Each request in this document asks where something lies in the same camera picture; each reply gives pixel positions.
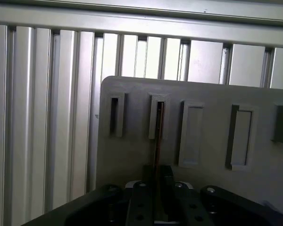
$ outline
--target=metal frame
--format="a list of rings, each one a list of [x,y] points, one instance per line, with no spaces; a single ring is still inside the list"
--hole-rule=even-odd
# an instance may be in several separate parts
[[[70,9],[0,5],[0,24],[283,47],[283,28],[278,27]]]
[[[206,69],[213,68],[214,77],[204,82],[218,83],[229,77],[227,45],[258,45],[277,66],[266,78],[280,75],[272,88],[282,88],[282,6],[209,0],[2,2],[18,5],[0,4],[0,115],[5,117],[0,118],[0,224],[25,222],[95,186],[90,175],[97,153],[88,148],[97,150],[101,82],[135,73],[137,65],[123,64],[141,56],[140,49],[144,71],[135,77],[197,81],[192,75],[212,75]],[[250,48],[251,55],[258,47]],[[274,53],[268,55],[268,48]],[[199,53],[196,60],[210,57],[216,65],[200,71],[190,50]],[[251,68],[261,67],[252,63]]]
[[[4,2],[101,11],[180,16],[283,26],[283,6],[217,0],[3,0]]]

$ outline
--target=screw hole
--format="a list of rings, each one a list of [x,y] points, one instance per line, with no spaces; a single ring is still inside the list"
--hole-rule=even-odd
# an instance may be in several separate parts
[[[203,221],[203,218],[202,218],[201,216],[196,216],[196,217],[195,217],[195,220],[201,222],[201,221]]]
[[[190,208],[192,208],[192,209],[196,209],[196,208],[197,208],[197,206],[196,206],[195,204],[190,204]]]
[[[141,214],[140,214],[140,215],[137,215],[137,216],[136,216],[136,219],[137,219],[137,220],[143,220],[143,215],[141,215]]]

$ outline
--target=gray plastic panel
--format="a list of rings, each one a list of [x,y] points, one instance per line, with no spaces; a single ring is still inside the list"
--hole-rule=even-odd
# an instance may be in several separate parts
[[[283,144],[271,141],[275,103],[283,103],[283,89],[109,77],[103,81],[101,92],[96,186],[125,186],[128,181],[140,180],[143,166],[153,163],[155,141],[149,139],[152,93],[170,98],[168,135],[162,139],[160,164],[171,164],[176,180],[189,182],[195,189],[220,186],[255,202],[269,201],[283,212]],[[106,136],[105,118],[101,117],[106,114],[105,103],[111,92],[126,93],[120,138],[114,134]],[[190,101],[204,105],[202,117],[194,108],[188,108],[189,114],[184,115],[184,103]],[[239,112],[250,113],[246,118],[251,120],[250,133],[243,136],[249,137],[247,155],[252,161],[247,156],[245,163],[233,162],[237,170],[226,167],[233,105],[239,106]],[[246,121],[240,115],[238,119]],[[237,126],[234,132],[239,135],[243,131],[244,127]],[[186,140],[198,139],[199,144],[187,143],[184,136]],[[237,157],[243,157],[244,153],[236,147],[246,146],[245,139],[235,137]],[[185,162],[198,164],[188,164],[186,168]]]

